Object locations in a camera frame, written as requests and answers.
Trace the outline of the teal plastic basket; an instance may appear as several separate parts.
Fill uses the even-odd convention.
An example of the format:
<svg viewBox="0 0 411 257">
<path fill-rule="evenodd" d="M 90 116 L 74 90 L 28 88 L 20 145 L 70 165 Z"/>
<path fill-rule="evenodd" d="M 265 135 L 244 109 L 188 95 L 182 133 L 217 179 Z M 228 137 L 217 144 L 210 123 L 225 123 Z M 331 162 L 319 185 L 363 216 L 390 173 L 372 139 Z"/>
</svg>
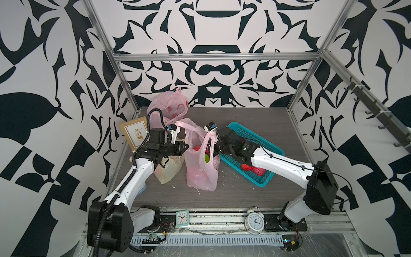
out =
<svg viewBox="0 0 411 257">
<path fill-rule="evenodd" d="M 275 173 L 269 170 L 268 165 L 262 164 L 256 158 L 269 158 L 272 155 L 285 156 L 281 148 L 237 122 L 232 122 L 227 127 L 218 129 L 217 138 L 218 150 L 215 152 L 219 154 L 220 159 L 258 187 L 265 187 Z M 241 167 L 242 164 L 260 165 L 264 172 L 257 175 L 251 170 L 244 170 Z"/>
</svg>

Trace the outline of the large pink plastic bag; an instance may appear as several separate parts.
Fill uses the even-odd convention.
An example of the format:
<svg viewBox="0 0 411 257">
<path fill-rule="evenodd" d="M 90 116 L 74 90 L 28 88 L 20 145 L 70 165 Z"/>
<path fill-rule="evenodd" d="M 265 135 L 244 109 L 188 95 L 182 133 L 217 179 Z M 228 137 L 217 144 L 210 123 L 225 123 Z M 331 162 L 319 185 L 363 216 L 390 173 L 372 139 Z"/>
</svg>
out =
<svg viewBox="0 0 411 257">
<path fill-rule="evenodd" d="M 149 105 L 147 112 L 159 109 L 163 114 L 166 126 L 174 124 L 186 117 L 188 113 L 188 100 L 180 87 L 176 91 L 167 91 L 155 97 Z"/>
</svg>

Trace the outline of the small pink plastic bag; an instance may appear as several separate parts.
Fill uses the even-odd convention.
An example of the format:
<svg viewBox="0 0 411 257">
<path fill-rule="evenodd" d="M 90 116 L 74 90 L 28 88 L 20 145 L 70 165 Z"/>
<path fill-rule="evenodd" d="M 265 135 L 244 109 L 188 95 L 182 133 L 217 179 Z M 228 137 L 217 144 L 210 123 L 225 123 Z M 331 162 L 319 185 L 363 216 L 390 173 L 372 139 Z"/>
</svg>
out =
<svg viewBox="0 0 411 257">
<path fill-rule="evenodd" d="M 187 185 L 203 191 L 216 190 L 220 164 L 219 156 L 213 156 L 216 130 L 205 130 L 189 118 L 177 121 L 175 125 L 184 129 L 185 143 L 189 145 L 184 153 Z"/>
</svg>

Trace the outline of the left circuit board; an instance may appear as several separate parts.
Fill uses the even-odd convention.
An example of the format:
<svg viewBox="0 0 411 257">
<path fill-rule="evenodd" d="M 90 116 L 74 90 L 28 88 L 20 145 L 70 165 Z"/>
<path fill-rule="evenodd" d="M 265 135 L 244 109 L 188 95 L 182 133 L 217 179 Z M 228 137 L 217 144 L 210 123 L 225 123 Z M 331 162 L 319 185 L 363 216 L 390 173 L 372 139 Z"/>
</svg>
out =
<svg viewBox="0 0 411 257">
<path fill-rule="evenodd" d="M 148 238 L 142 240 L 143 244 L 160 244 L 161 242 L 163 242 L 163 239 L 153 233 L 149 234 Z"/>
</svg>

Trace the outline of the yellow plastic bag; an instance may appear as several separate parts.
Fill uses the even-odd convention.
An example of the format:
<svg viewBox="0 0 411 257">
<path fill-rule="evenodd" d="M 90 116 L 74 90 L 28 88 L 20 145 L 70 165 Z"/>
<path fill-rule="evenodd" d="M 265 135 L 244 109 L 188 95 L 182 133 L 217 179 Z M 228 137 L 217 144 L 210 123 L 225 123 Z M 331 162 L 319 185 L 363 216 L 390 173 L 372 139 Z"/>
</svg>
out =
<svg viewBox="0 0 411 257">
<path fill-rule="evenodd" d="M 170 182 L 175 175 L 181 171 L 185 162 L 185 156 L 170 156 L 163 158 L 157 168 L 154 170 L 154 175 L 161 184 Z"/>
</svg>

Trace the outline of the blue square timer clock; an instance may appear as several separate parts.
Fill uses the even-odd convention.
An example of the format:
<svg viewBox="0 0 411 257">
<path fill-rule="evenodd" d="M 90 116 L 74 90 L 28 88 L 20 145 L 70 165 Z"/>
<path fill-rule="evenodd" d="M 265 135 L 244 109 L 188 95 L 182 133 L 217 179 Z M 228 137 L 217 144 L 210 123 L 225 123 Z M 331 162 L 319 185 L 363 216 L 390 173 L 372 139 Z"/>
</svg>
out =
<svg viewBox="0 0 411 257">
<path fill-rule="evenodd" d="M 138 195 L 142 194 L 147 188 L 147 183 L 144 182 L 142 188 L 139 190 Z"/>
</svg>

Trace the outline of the right circuit board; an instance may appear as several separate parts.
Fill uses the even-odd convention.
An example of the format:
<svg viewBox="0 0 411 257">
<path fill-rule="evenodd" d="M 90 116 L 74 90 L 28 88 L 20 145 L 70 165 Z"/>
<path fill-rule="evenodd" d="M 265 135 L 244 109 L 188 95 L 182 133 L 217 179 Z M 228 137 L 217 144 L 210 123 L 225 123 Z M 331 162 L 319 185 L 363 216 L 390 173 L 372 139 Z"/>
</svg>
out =
<svg viewBox="0 0 411 257">
<path fill-rule="evenodd" d="M 302 246 L 301 237 L 284 237 L 283 247 L 281 248 L 287 252 L 295 252 Z"/>
</svg>

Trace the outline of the wooden picture frame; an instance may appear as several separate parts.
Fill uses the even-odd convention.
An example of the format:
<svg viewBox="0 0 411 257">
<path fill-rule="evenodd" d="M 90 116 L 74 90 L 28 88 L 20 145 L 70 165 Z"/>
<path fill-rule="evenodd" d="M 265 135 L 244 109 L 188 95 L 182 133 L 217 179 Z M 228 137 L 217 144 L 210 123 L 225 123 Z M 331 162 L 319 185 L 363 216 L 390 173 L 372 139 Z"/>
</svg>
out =
<svg viewBox="0 0 411 257">
<path fill-rule="evenodd" d="M 120 125 L 128 145 L 132 151 L 137 150 L 147 136 L 147 119 L 140 117 Z"/>
</svg>

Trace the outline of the red textured fruit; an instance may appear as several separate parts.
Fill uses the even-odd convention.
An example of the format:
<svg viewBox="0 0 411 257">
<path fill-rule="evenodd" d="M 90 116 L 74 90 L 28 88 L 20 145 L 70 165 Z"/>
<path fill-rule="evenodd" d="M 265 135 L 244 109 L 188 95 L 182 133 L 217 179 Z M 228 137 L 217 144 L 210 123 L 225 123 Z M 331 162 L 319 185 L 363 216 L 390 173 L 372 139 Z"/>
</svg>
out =
<svg viewBox="0 0 411 257">
<path fill-rule="evenodd" d="M 265 173 L 265 169 L 263 168 L 257 168 L 257 167 L 252 167 L 252 172 L 256 174 L 257 176 L 263 176 Z"/>
</svg>

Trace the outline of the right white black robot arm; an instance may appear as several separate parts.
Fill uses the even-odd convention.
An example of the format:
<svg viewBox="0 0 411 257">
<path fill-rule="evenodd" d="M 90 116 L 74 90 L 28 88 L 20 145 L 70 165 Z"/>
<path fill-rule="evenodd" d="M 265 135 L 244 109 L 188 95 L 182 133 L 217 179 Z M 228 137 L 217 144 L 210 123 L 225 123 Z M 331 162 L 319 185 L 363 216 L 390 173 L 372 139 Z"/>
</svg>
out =
<svg viewBox="0 0 411 257">
<path fill-rule="evenodd" d="M 326 163 L 304 163 L 276 154 L 256 140 L 239 136 L 229 127 L 217 131 L 214 153 L 231 156 L 239 164 L 273 172 L 305 190 L 285 204 L 278 217 L 280 221 L 296 224 L 311 214 L 331 213 L 338 183 Z"/>
</svg>

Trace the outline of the round silver alarm clock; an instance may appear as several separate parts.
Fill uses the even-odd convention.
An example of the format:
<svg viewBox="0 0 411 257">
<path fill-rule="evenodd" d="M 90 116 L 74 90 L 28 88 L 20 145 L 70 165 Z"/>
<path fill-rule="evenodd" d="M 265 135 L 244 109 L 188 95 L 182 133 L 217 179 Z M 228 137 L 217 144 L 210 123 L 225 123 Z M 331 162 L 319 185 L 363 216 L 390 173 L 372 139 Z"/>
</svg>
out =
<svg viewBox="0 0 411 257">
<path fill-rule="evenodd" d="M 264 215 L 260 212 L 249 209 L 247 211 L 244 225 L 248 233 L 258 235 L 263 231 L 265 226 Z"/>
</svg>

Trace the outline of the wall hook rail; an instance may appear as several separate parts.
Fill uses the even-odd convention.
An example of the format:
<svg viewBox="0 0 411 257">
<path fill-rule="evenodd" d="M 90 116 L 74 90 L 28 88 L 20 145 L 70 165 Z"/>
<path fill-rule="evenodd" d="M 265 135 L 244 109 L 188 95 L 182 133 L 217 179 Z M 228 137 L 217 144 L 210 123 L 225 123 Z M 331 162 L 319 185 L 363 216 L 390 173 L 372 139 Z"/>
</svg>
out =
<svg viewBox="0 0 411 257">
<path fill-rule="evenodd" d="M 350 76 L 350 85 L 344 90 L 355 95 L 355 108 L 358 103 L 362 103 L 367 108 L 365 114 L 376 118 L 381 123 L 378 128 L 389 131 L 397 140 L 393 144 L 395 147 L 404 148 L 409 154 L 411 153 L 411 131 L 365 85 Z"/>
</svg>

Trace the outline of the circuit board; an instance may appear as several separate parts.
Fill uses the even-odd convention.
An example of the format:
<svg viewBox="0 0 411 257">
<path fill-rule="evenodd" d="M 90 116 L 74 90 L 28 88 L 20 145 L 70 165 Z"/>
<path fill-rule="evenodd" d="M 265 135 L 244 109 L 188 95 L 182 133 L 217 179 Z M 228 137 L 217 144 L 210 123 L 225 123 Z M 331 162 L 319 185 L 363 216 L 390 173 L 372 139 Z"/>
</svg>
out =
<svg viewBox="0 0 411 257">
<path fill-rule="evenodd" d="M 149 234 L 148 238 L 142 240 L 143 244 L 160 244 L 161 242 L 163 242 L 163 239 L 153 233 Z"/>
<path fill-rule="evenodd" d="M 281 248 L 287 252 L 295 252 L 302 246 L 301 237 L 284 237 L 283 247 Z"/>
</svg>

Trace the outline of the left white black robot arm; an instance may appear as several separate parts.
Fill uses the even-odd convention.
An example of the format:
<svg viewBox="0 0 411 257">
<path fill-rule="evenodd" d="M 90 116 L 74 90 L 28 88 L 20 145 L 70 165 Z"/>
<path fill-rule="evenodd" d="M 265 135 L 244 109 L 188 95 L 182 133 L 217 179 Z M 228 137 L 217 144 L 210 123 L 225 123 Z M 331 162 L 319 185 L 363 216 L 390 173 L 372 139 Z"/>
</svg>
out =
<svg viewBox="0 0 411 257">
<path fill-rule="evenodd" d="M 100 250 L 124 252 L 138 229 L 152 226 L 155 210 L 143 208 L 132 216 L 130 211 L 148 177 L 164 158 L 182 156 L 188 144 L 177 140 L 180 127 L 151 129 L 142 145 L 133 152 L 132 166 L 121 183 L 102 201 L 92 203 L 88 211 L 87 244 L 97 257 Z"/>
</svg>

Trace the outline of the small teal square clock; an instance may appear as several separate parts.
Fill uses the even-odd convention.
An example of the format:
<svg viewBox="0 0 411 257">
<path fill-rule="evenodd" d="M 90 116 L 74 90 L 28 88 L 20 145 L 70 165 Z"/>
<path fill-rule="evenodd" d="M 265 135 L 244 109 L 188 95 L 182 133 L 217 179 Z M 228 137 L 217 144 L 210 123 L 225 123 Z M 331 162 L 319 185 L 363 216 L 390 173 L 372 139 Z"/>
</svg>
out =
<svg viewBox="0 0 411 257">
<path fill-rule="evenodd" d="M 188 210 L 183 210 L 183 211 L 178 211 L 176 212 L 176 227 L 181 228 L 181 227 L 187 227 L 189 226 L 189 211 Z"/>
</svg>

